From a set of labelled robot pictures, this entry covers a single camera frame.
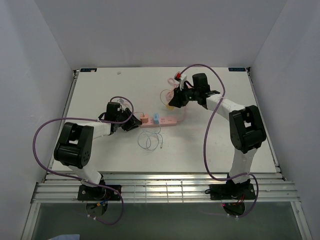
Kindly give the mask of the yellow charger plug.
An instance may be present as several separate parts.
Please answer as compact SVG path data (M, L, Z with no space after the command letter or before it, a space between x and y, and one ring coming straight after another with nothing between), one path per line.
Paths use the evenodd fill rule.
M174 106L170 106L170 105L166 105L166 108L169 110L169 111L172 111L175 107Z

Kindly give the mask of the pink power strip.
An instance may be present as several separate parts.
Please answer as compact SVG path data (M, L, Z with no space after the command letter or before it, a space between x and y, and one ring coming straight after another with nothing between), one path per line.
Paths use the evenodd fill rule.
M155 122L152 117L148 118L148 122L143 122L140 127L141 128L157 128L157 127L171 127L176 126L178 124L178 120L176 117L166 116L160 117L158 122Z

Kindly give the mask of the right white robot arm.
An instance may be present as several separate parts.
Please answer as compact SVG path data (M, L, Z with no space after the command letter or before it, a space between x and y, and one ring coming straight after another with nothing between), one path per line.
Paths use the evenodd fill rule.
M200 106L218 114L228 121L229 137L234 147L231 169L225 181L226 194L237 199L244 193L242 183L247 183L251 174L251 166L257 150L267 138L259 108L256 105L244 106L225 98L225 92L212 90L205 73L192 76L193 84L187 76L178 72L174 76L179 84L173 90L173 97L168 105L175 108L185 107L189 102L197 102Z

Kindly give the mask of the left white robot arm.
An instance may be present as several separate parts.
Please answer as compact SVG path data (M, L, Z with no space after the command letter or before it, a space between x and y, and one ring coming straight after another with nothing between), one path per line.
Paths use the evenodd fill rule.
M93 140L110 136L119 128L130 131L141 125L142 122L128 107L123 108L118 102L109 102L98 121L85 124L66 122L57 140L53 157L71 169L81 183L89 187L88 193L95 200L100 200L106 195L106 187L101 184L102 174L90 163Z

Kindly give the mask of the pink charger plug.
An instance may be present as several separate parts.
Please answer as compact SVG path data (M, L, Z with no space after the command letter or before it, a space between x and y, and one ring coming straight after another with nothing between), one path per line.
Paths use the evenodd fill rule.
M142 122L142 124L147 124L149 122L148 114L141 114L140 115L140 121Z

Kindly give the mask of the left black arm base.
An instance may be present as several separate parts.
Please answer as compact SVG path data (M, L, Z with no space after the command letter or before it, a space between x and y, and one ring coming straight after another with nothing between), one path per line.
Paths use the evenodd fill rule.
M119 184L107 185L108 189L90 185L86 181L81 181L78 188L77 200L78 201L119 201L120 196L115 192L122 192L122 186Z

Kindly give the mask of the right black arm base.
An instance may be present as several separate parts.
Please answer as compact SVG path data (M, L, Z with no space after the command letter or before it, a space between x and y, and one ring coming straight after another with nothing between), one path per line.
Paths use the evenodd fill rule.
M232 180L222 184L210 184L204 193L210 195L211 200L238 200L240 198L254 200L256 198L254 186L249 179L237 184Z

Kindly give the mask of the blue charger plug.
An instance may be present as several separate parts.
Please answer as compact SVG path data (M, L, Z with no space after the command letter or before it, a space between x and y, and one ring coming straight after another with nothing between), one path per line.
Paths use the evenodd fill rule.
M159 114L158 113L154 113L153 114L153 123L154 124L159 124L159 119L160 119L160 116L159 116Z

